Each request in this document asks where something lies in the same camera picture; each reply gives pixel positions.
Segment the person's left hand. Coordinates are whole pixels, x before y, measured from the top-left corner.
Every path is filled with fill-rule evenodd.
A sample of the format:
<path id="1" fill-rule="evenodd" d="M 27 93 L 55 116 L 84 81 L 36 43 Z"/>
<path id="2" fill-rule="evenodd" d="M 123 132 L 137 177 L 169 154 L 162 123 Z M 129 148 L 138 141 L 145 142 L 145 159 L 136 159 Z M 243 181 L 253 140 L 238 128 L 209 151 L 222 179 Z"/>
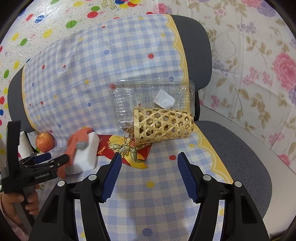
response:
<path id="1" fill-rule="evenodd" d="M 26 210 L 29 212 L 30 215 L 38 215 L 39 214 L 39 199 L 37 191 L 40 189 L 40 185 L 37 184 L 34 187 L 34 191 L 32 194 L 27 198 L 28 204 L 26 205 Z M 24 196 L 18 193 L 8 193 L 4 194 L 1 193 L 1 203 L 3 207 L 3 213 L 6 215 L 8 219 L 14 224 L 14 226 L 21 227 L 22 222 L 18 217 L 14 204 L 21 203 L 24 201 Z"/>

